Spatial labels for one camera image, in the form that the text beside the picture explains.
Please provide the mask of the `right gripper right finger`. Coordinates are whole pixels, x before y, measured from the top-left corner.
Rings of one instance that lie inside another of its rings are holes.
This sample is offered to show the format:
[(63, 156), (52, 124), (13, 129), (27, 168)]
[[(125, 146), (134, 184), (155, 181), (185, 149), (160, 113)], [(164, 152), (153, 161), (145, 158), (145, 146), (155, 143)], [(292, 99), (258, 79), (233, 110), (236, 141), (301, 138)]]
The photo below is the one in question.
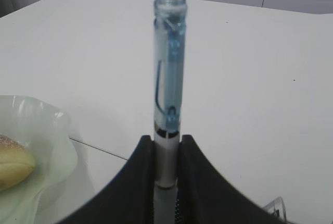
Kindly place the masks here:
[(180, 142), (177, 175), (182, 223), (283, 223), (234, 188), (191, 135)]

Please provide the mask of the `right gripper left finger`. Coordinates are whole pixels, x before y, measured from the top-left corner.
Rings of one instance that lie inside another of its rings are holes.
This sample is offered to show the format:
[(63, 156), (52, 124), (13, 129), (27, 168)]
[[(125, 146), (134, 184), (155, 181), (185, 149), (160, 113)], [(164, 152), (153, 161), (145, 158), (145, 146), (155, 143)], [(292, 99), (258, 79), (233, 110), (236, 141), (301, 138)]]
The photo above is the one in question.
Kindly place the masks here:
[(143, 135), (118, 174), (60, 223), (153, 223), (155, 148)]

